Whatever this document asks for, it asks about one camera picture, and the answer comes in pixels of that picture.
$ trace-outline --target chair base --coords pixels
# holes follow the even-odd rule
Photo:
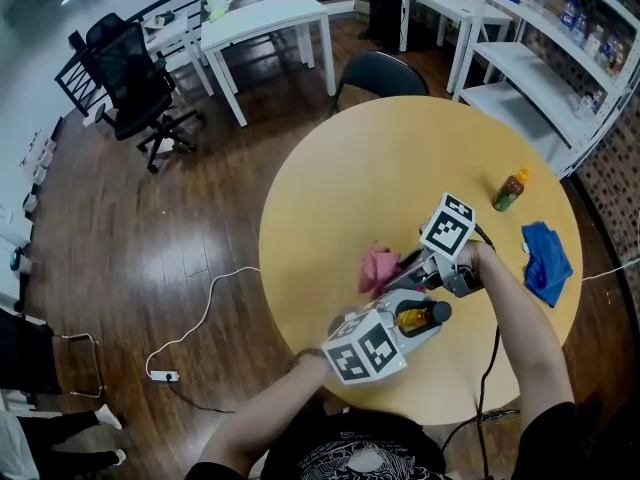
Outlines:
[[[104,385],[104,381],[102,380],[102,371],[100,370],[100,364],[98,363],[98,342],[91,336],[89,333],[81,333],[81,334],[71,334],[67,335],[59,335],[54,334],[54,338],[59,338],[62,340],[69,341],[78,341],[78,340],[89,340],[91,342],[91,351],[93,354],[93,366],[96,371],[96,378],[98,379],[98,389],[96,392],[89,393],[86,391],[70,391],[68,394],[76,395],[76,396],[85,396],[88,398],[102,398],[104,396],[106,386]]]
[[[177,117],[176,119],[171,119],[168,116],[163,115],[160,120],[154,122],[151,125],[151,128],[155,130],[155,133],[138,144],[138,150],[146,153],[147,144],[153,142],[151,146],[151,155],[149,155],[149,163],[147,164],[147,170],[151,174],[156,174],[158,172],[158,167],[153,162],[156,159],[156,155],[158,154],[158,148],[160,147],[160,144],[164,139],[172,139],[174,142],[185,146],[187,148],[187,151],[189,151],[190,153],[196,151],[198,147],[195,144],[182,139],[178,134],[172,131],[176,126],[193,116],[195,116],[196,119],[200,121],[204,120],[204,114],[202,112],[192,110],[191,112]]]

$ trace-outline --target person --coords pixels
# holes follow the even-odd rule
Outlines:
[[[55,418],[23,418],[10,412],[0,412],[0,477],[8,480],[68,480],[119,466],[127,458],[123,450],[98,453],[51,450],[53,445],[100,423],[122,430],[122,424],[106,404],[97,411],[63,414]]]
[[[523,434],[512,478],[584,478],[571,384],[549,321],[488,245],[467,243],[458,263],[471,266],[484,284],[520,388]],[[446,478],[443,454],[417,423],[357,409],[318,415],[310,408],[328,371],[322,357],[300,357],[221,424],[187,480],[248,478],[267,450],[262,480]]]

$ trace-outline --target orange bottle cap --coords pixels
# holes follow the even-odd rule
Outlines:
[[[516,179],[524,185],[529,181],[529,169],[520,169],[516,174]]]

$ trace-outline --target black t-shirt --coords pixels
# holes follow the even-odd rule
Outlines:
[[[557,405],[525,430],[514,480],[583,478],[584,454],[572,403]],[[262,480],[446,479],[434,441],[411,420],[393,414],[351,411],[296,416],[269,452]],[[196,464],[187,480],[240,480],[235,471]]]

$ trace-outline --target white shirt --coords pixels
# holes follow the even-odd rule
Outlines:
[[[0,475],[9,480],[40,478],[18,418],[5,411],[0,411]]]

